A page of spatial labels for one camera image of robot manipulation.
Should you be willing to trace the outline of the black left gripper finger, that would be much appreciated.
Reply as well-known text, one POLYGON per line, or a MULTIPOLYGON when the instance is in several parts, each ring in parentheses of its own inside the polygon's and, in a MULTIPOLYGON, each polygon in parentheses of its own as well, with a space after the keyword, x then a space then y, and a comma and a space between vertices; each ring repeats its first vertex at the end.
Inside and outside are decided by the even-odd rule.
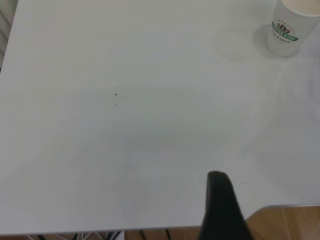
POLYGON ((199 240, 252 240, 232 182, 221 171, 207 175, 205 214, 199 240))

